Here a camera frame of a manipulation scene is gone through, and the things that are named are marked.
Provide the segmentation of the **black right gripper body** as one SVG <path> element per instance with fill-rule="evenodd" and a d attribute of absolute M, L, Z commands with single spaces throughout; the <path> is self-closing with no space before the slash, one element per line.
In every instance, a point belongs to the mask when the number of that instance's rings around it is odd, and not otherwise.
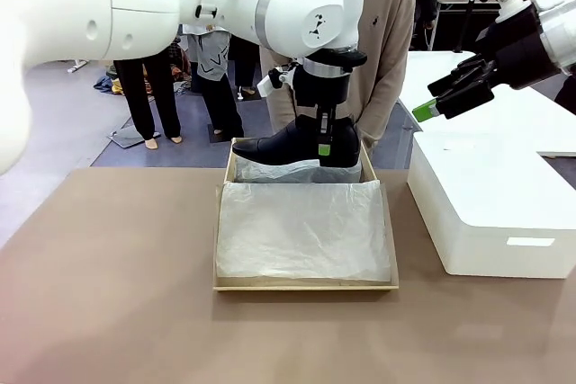
<path fill-rule="evenodd" d="M 541 41 L 541 30 L 536 7 L 531 4 L 480 32 L 475 48 L 491 66 L 490 87 L 508 85 L 522 89 L 560 72 Z"/>

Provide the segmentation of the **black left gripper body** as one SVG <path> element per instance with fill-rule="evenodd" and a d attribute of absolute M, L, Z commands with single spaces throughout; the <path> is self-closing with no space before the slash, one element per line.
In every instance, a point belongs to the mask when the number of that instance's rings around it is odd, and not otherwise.
<path fill-rule="evenodd" d="M 294 97 L 300 107 L 337 106 L 347 99 L 350 75 L 319 77 L 308 72 L 294 74 Z"/>

